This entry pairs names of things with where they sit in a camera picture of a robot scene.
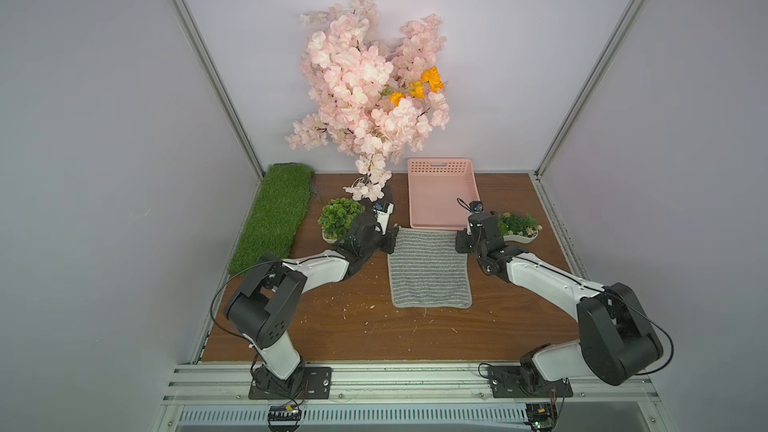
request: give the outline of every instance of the vent grille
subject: vent grille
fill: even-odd
[[[459,175],[466,174],[472,167],[472,161],[468,158],[409,158],[408,173],[429,175]]]
[[[260,425],[268,405],[187,405],[179,425]],[[302,424],[522,424],[525,404],[328,404],[302,408]]]

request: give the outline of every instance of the black cable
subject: black cable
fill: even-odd
[[[259,387],[259,379],[256,377],[256,373],[254,372],[254,366],[256,365],[256,360],[258,360],[258,358],[259,358],[259,355],[255,354],[254,355],[254,361],[252,361],[250,363],[250,376],[251,376],[251,379],[253,379],[253,381],[254,381],[254,387],[259,389],[259,390],[261,390],[261,391],[263,391],[263,392],[269,392],[270,394],[276,394],[276,395],[281,396],[284,399],[288,399],[287,402],[285,402],[283,405],[280,406],[281,409],[285,409],[288,404],[293,402],[293,409],[296,411],[296,422],[294,423],[294,427],[297,426],[299,424],[299,421],[301,420],[301,416],[302,416],[301,406],[304,405],[304,402],[306,402],[306,398],[302,398],[301,403],[298,403],[298,402],[296,402],[296,398],[289,397],[287,394],[282,394],[281,392],[278,392],[277,390],[267,390],[267,389],[263,389],[263,388]],[[303,376],[304,364],[301,365],[301,369],[302,369],[302,376]],[[301,390],[299,390],[299,392],[296,394],[297,397],[299,397],[304,392],[306,392],[306,386],[307,385],[308,384],[305,384],[305,387],[303,387]]]
[[[667,340],[670,342],[670,356],[669,356],[669,358],[667,359],[667,361],[666,361],[666,362],[664,362],[664,365],[662,365],[662,366],[660,366],[660,367],[658,367],[658,368],[656,368],[656,369],[653,369],[653,370],[651,370],[651,371],[649,371],[649,372],[643,372],[642,374],[635,374],[635,375],[649,375],[649,374],[655,374],[655,373],[656,373],[656,372],[658,372],[659,370],[663,370],[663,369],[665,369],[665,368],[667,367],[667,365],[669,365],[669,364],[670,364],[670,362],[672,361],[672,357],[674,357],[674,341],[672,341],[672,337],[671,337],[671,336],[669,335],[669,333],[667,333],[667,331],[665,331],[665,330],[664,330],[664,329],[663,329],[663,328],[662,328],[660,325],[658,325],[656,322],[654,322],[654,321],[650,320],[646,314],[644,314],[644,313],[640,312],[639,310],[637,310],[636,308],[632,307],[632,306],[631,306],[631,305],[629,305],[627,302],[625,302],[625,301],[624,301],[624,300],[623,300],[623,299],[622,299],[622,298],[621,298],[621,297],[620,297],[620,296],[619,296],[619,295],[618,295],[616,292],[613,292],[613,291],[611,291],[611,290],[609,290],[609,289],[605,289],[605,290],[601,290],[601,291],[599,291],[599,290],[597,290],[596,288],[592,288],[592,287],[589,287],[588,285],[584,285],[582,282],[580,282],[578,279],[574,278],[574,277],[573,277],[573,276],[571,276],[570,274],[563,274],[562,272],[556,271],[556,270],[554,270],[553,268],[547,267],[547,266],[546,266],[546,265],[544,265],[544,264],[539,264],[539,263],[536,263],[536,262],[534,262],[533,260],[527,259],[527,258],[525,258],[525,257],[520,257],[519,255],[518,255],[518,256],[516,256],[515,258],[519,258],[519,259],[521,259],[521,260],[524,260],[524,261],[526,261],[526,262],[530,262],[531,264],[534,264],[534,265],[538,265],[539,267],[543,267],[543,268],[546,268],[546,269],[547,269],[547,270],[549,270],[550,272],[554,272],[555,274],[558,274],[558,275],[562,275],[562,276],[563,276],[563,277],[565,277],[565,278],[569,278],[569,279],[571,279],[573,282],[576,282],[577,284],[579,284],[581,287],[584,287],[584,288],[588,288],[589,290],[591,290],[591,291],[593,291],[593,292],[606,292],[606,293],[609,293],[609,294],[610,294],[610,295],[611,295],[613,298],[615,298],[616,300],[618,300],[618,301],[619,301],[619,302],[621,302],[622,304],[624,304],[624,305],[626,305],[627,307],[629,307],[630,309],[632,309],[632,310],[633,310],[633,311],[634,311],[636,314],[638,314],[639,316],[641,316],[642,318],[644,318],[644,319],[645,319],[645,320],[647,320],[648,322],[651,322],[653,326],[655,326],[655,327],[656,327],[657,329],[659,329],[659,330],[660,330],[660,331],[661,331],[661,332],[662,332],[664,335],[666,335],[666,336],[667,336]]]
[[[639,311],[639,310],[637,310],[635,307],[633,307],[632,305],[630,305],[630,304],[628,304],[627,302],[625,302],[625,301],[624,301],[624,300],[623,300],[623,299],[622,299],[622,298],[619,296],[619,294],[617,294],[616,292],[613,292],[613,291],[611,291],[611,290],[609,290],[609,289],[606,289],[606,290],[603,290],[603,291],[599,291],[599,290],[597,290],[596,288],[592,288],[592,287],[589,287],[589,286],[587,286],[587,285],[585,285],[585,286],[584,286],[584,288],[588,288],[589,290],[591,290],[591,291],[595,291],[595,292],[607,292],[607,293],[609,293],[609,294],[610,294],[610,295],[613,297],[613,299],[614,299],[614,300],[618,300],[618,301],[619,301],[619,302],[621,302],[622,304],[624,304],[624,305],[626,305],[627,307],[629,307],[630,309],[632,309],[632,310],[633,310],[633,311],[634,311],[636,314],[638,314],[639,316],[641,316],[642,318],[644,318],[644,319],[645,319],[645,320],[647,320],[648,322],[651,322],[653,326],[655,326],[655,327],[656,327],[657,329],[659,329],[659,330],[660,330],[660,331],[661,331],[661,332],[662,332],[664,335],[666,335],[666,336],[667,336],[667,340],[670,342],[670,356],[667,358],[667,361],[666,361],[666,362],[664,362],[664,364],[663,364],[663,365],[661,365],[660,367],[658,367],[658,368],[656,368],[656,369],[653,369],[653,370],[649,370],[648,372],[642,372],[642,373],[640,373],[640,374],[635,374],[635,375],[650,375],[650,374],[655,374],[655,373],[657,373],[659,370],[663,370],[663,369],[665,369],[665,368],[667,367],[667,365],[669,365],[669,364],[670,364],[670,362],[672,361],[672,357],[674,357],[674,342],[672,341],[672,337],[669,335],[669,333],[668,333],[667,331],[665,331],[665,330],[664,330],[664,329],[663,329],[663,328],[662,328],[660,325],[658,325],[656,322],[654,322],[654,321],[650,320],[646,314],[644,314],[644,313],[640,312],[640,311]]]
[[[478,364],[478,375],[479,375],[480,377],[484,378],[485,380],[493,380],[493,378],[492,378],[492,377],[488,377],[488,376],[485,376],[485,375],[483,375],[483,374],[482,374],[482,372],[480,371],[480,367],[481,367],[481,366],[483,366],[483,365],[485,365],[485,366],[486,366],[488,369],[494,369],[494,370],[496,371],[496,373],[497,373],[497,374],[500,374],[500,375],[506,375],[506,376],[508,376],[508,377],[511,377],[511,378],[513,378],[513,379],[519,379],[519,378],[520,378],[520,376],[519,376],[519,375],[516,375],[516,374],[512,374],[512,373],[510,373],[510,372],[507,372],[506,370],[502,370],[502,369],[500,369],[499,367],[495,366],[494,364],[489,364],[488,362],[480,362],[480,363]],[[528,392],[526,392],[526,391],[525,391],[523,388],[521,388],[520,390],[522,390],[522,392],[523,392],[524,394],[528,395],[529,397],[536,397],[535,395],[531,395],[531,394],[529,394]]]
[[[232,277],[230,277],[230,278],[229,278],[229,280],[227,280],[227,281],[224,283],[224,285],[222,285],[221,287],[219,287],[219,290],[217,290],[217,291],[216,291],[216,294],[214,294],[214,298],[212,298],[212,299],[210,300],[210,307],[208,307],[208,315],[210,316],[210,320],[214,322],[214,325],[216,325],[216,326],[217,326],[218,328],[220,328],[221,330],[223,330],[223,331],[227,332],[229,335],[234,335],[235,337],[238,337],[238,338],[241,338],[241,339],[243,339],[243,340],[245,340],[245,341],[248,341],[248,339],[246,339],[246,338],[245,338],[243,335],[241,335],[241,334],[236,334],[235,332],[233,332],[233,331],[230,331],[230,330],[227,330],[227,329],[225,329],[224,327],[222,327],[222,326],[221,326],[221,324],[219,324],[218,322],[216,322],[216,317],[214,317],[214,303],[216,302],[216,297],[218,297],[218,296],[219,296],[219,294],[221,293],[221,291],[223,291],[223,290],[224,290],[224,288],[227,286],[227,284],[229,284],[230,282],[232,282],[232,279],[234,279],[235,277],[238,277],[238,276],[242,275],[243,273],[245,273],[245,271],[246,271],[246,270],[248,270],[248,269],[245,269],[245,270],[243,270],[243,271],[241,271],[241,272],[238,272],[238,273],[236,273],[235,275],[233,275]]]
[[[571,379],[566,378],[564,380],[565,380],[565,387],[567,387],[568,383],[571,381]],[[557,410],[557,412],[558,412],[558,416],[557,416],[556,419],[554,419],[554,425],[552,426],[552,432],[554,432],[554,428],[557,427],[558,424],[560,424],[560,416],[562,416],[562,414],[563,414],[563,407],[564,406],[565,406],[565,394],[563,394],[563,400],[560,403],[560,410],[557,410],[557,408],[555,408],[555,410]]]
[[[304,262],[307,262],[307,261],[310,261],[310,260],[314,260],[314,259],[316,259],[316,258],[323,258],[323,257],[325,257],[325,256],[324,256],[324,255],[321,255],[320,257],[309,257],[309,258],[305,258],[305,259],[303,259],[303,260],[300,260],[300,261],[298,261],[298,262],[296,262],[296,263],[293,263],[293,262],[285,262],[285,264],[298,265],[298,264],[303,264]],[[248,268],[244,268],[244,269],[243,269],[243,270],[241,270],[240,272],[238,272],[238,273],[236,273],[235,275],[233,275],[232,277],[230,277],[230,278],[229,278],[229,279],[228,279],[228,280],[227,280],[227,281],[226,281],[226,282],[225,282],[225,283],[224,283],[224,284],[223,284],[221,287],[219,287],[219,290],[217,290],[217,291],[216,291],[216,294],[214,294],[214,297],[213,297],[213,298],[210,300],[210,306],[208,307],[208,315],[210,316],[210,320],[211,320],[212,322],[214,322],[214,325],[216,325],[216,326],[217,326],[218,328],[220,328],[222,331],[225,331],[225,332],[227,332],[229,335],[233,335],[233,336],[235,336],[235,337],[241,338],[241,339],[243,339],[243,340],[245,340],[245,341],[248,341],[248,343],[250,343],[250,341],[249,341],[248,339],[246,339],[246,338],[245,338],[245,337],[244,337],[242,334],[236,334],[236,333],[235,333],[235,332],[233,332],[233,331],[227,330],[227,329],[225,329],[224,327],[222,327],[222,325],[221,325],[221,324],[219,324],[218,322],[216,322],[216,317],[214,316],[214,303],[216,302],[216,298],[219,296],[219,294],[221,293],[221,291],[223,291],[223,290],[224,290],[224,288],[225,288],[225,287],[226,287],[226,286],[227,286],[227,285],[228,285],[230,282],[232,282],[232,280],[233,280],[235,277],[239,277],[240,275],[242,275],[242,274],[245,274],[246,272],[248,272],[248,271],[249,271],[249,270],[251,270],[252,268],[254,268],[254,267],[258,267],[259,265],[264,265],[264,264],[276,264],[276,263],[283,263],[283,262],[284,262],[283,260],[270,260],[270,261],[259,262],[258,264],[254,264],[254,265],[251,265],[250,267],[248,267]]]
[[[463,200],[463,199],[461,199],[460,197],[456,197],[456,202],[458,202],[458,204],[459,204],[459,205],[460,205],[462,208],[464,208],[465,210],[467,210],[468,212],[470,212],[470,213],[471,213],[473,216],[475,216],[475,220],[477,220],[477,221],[478,221],[478,224],[480,224],[480,223],[481,223],[481,222],[480,222],[480,217],[478,217],[478,215],[475,213],[475,211],[474,211],[474,210],[472,210],[472,208],[471,208],[471,207],[469,207],[469,204],[467,204],[466,202],[464,202],[464,200]],[[475,253],[475,256],[477,256],[477,248],[478,248],[478,245],[480,245],[480,232],[477,232],[475,235],[477,235],[477,236],[478,236],[478,239],[475,241],[475,246],[474,246],[474,247],[472,247],[472,251]],[[490,274],[490,273],[486,272],[486,271],[485,271],[485,269],[484,269],[483,267],[480,267],[480,270],[482,270],[482,273],[483,273],[483,274],[485,274],[485,275],[487,275],[487,276],[489,276],[489,277],[492,275],[492,274]]]
[[[369,226],[369,225],[370,224],[366,224],[366,225],[362,226],[362,233],[363,234],[365,234],[366,227]],[[352,248],[352,254],[355,254],[358,257],[362,256],[362,246],[357,243],[357,236],[356,235],[345,235],[344,237],[341,238],[341,241],[342,241],[342,243],[345,243],[345,244],[349,243],[350,244],[350,247]]]
[[[543,268],[546,268],[546,269],[547,269],[547,270],[549,270],[550,272],[554,272],[555,274],[558,274],[558,275],[562,275],[563,277],[565,277],[565,278],[567,278],[567,279],[570,279],[570,280],[572,280],[573,282],[576,282],[576,283],[577,283],[577,284],[579,284],[579,285],[584,285],[582,282],[580,282],[580,280],[583,280],[583,279],[578,279],[578,278],[576,278],[576,277],[574,277],[573,275],[570,275],[570,274],[564,274],[564,273],[562,273],[562,272],[560,272],[560,271],[554,270],[554,269],[553,269],[553,268],[551,268],[551,267],[547,267],[547,266],[546,266],[546,265],[544,265],[544,264],[541,264],[541,263],[539,263],[539,262],[534,262],[533,260],[531,260],[531,259],[529,259],[529,258],[521,257],[521,256],[519,256],[519,255],[515,255],[515,256],[514,256],[514,258],[519,258],[520,260],[524,260],[524,261],[526,261],[526,262],[530,262],[530,263],[531,263],[531,264],[533,264],[533,265],[537,265],[537,266],[539,266],[539,267],[543,267]]]

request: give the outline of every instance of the green plant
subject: green plant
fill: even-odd
[[[340,238],[350,230],[352,220],[362,210],[363,206],[350,198],[334,198],[322,208],[317,223],[322,226],[327,238]]]
[[[498,229],[502,235],[520,235],[522,237],[533,237],[543,227],[536,222],[530,214],[519,216],[506,212],[498,217]]]
[[[273,164],[266,171],[232,254],[231,274],[256,264],[264,254],[288,257],[310,207],[311,187],[312,168],[304,164]]]

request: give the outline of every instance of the pink flower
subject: pink flower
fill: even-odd
[[[406,146],[422,149],[433,129],[448,123],[442,93],[430,92],[421,100],[406,96],[397,106],[382,96],[385,86],[407,93],[435,65],[445,42],[438,34],[441,20],[433,14],[409,22],[402,28],[402,44],[389,53],[373,41],[379,10],[372,0],[351,0],[350,7],[336,4],[301,19],[324,26],[307,41],[300,64],[318,111],[294,122],[293,135],[286,140],[294,149],[311,149],[327,144],[330,136],[341,152],[357,156],[356,167],[365,176],[345,190],[356,199],[376,200],[392,176],[387,161],[397,162]]]

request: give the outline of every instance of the white plant pot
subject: white plant pot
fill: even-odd
[[[504,242],[520,242],[521,244],[530,244],[533,239],[538,237],[538,230],[533,237],[523,237],[522,235],[505,235]]]
[[[328,237],[326,237],[326,231],[322,231],[322,240],[328,242],[329,244],[335,244],[336,240],[338,240],[338,239],[336,239],[336,238],[328,238]]]

